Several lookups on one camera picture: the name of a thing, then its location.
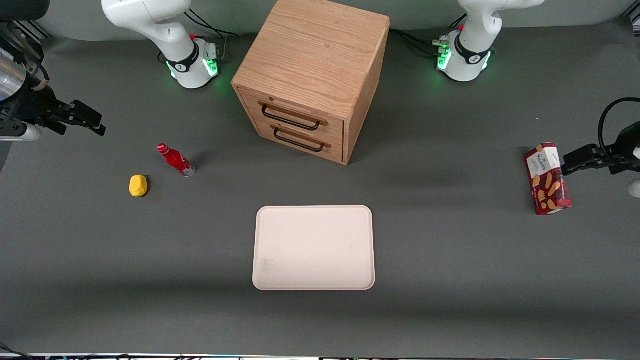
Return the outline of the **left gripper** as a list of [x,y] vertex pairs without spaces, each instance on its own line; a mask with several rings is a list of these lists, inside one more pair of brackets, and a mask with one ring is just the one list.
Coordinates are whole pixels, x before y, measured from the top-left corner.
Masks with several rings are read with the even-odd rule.
[[588,169],[609,168],[610,174],[625,171],[640,172],[640,123],[624,128],[615,142],[608,146],[609,153],[600,152],[595,144],[587,144],[563,155],[562,175],[569,176]]

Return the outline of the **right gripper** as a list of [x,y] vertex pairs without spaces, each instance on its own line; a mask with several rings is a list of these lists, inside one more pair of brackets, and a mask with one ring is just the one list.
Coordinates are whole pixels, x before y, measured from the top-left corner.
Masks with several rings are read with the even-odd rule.
[[55,92],[46,87],[41,91],[23,89],[0,103],[2,136],[24,136],[28,126],[40,126],[64,136],[67,125],[81,126],[105,136],[106,127],[101,124],[102,114],[79,100],[64,104]]

